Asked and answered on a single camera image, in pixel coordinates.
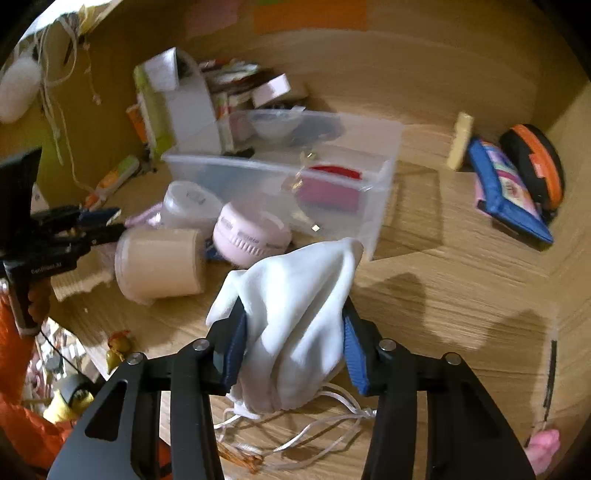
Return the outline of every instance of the blue gripper pad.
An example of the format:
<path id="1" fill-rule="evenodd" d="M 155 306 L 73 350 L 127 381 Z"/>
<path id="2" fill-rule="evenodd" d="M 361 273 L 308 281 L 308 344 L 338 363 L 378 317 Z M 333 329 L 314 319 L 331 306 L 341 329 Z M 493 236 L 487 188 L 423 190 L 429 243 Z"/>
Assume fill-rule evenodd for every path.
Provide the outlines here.
<path id="1" fill-rule="evenodd" d="M 246 312 L 240 298 L 237 299 L 228 320 L 230 320 L 228 326 L 234 329 L 234 333 L 224 352 L 222 383 L 231 387 L 238 380 L 238 372 L 242 366 L 248 335 Z"/>
<path id="2" fill-rule="evenodd" d="M 351 319 L 345 314 L 343 320 L 345 321 L 345 361 L 347 362 L 349 378 L 361 395 L 367 395 L 370 387 L 367 358 L 359 339 L 355 335 Z"/>

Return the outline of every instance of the beige cylindrical container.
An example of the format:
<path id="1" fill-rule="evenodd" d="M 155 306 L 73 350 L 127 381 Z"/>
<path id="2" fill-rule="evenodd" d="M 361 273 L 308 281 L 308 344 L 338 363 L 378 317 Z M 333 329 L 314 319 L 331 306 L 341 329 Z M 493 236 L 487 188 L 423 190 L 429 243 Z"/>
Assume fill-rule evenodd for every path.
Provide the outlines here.
<path id="1" fill-rule="evenodd" d="M 123 295 L 141 304 L 203 291 L 199 230 L 134 228 L 117 244 L 115 276 Z"/>

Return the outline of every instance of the white plush toy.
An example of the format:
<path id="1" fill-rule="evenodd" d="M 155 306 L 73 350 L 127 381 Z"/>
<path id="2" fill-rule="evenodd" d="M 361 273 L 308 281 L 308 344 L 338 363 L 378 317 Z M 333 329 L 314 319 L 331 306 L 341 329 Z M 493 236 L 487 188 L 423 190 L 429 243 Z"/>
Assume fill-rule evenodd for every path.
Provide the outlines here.
<path id="1" fill-rule="evenodd" d="M 0 81 L 0 122 L 11 124 L 33 103 L 41 85 L 41 67 L 31 57 L 20 57 Z"/>

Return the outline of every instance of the white round container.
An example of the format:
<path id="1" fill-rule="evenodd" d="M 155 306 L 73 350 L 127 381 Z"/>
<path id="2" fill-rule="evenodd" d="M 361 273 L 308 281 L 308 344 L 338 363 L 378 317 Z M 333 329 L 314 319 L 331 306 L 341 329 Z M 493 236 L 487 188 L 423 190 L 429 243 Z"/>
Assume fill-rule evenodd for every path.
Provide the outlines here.
<path id="1" fill-rule="evenodd" d="M 128 230 L 115 254 L 119 288 L 126 298 L 141 304 L 201 293 L 203 249 L 198 230 Z"/>
<path id="2" fill-rule="evenodd" d="M 160 218 L 165 228 L 196 228 L 211 238 L 223 203 L 212 192 L 192 181 L 177 180 L 168 186 Z"/>

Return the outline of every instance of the pink paper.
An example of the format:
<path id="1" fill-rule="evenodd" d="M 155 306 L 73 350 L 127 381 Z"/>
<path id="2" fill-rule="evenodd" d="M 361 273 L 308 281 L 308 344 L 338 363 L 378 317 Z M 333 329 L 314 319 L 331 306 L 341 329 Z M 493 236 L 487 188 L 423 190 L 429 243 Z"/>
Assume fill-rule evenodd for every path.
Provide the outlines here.
<path id="1" fill-rule="evenodd" d="M 241 0 L 195 0 L 185 17 L 187 38 L 209 35 L 238 22 Z"/>

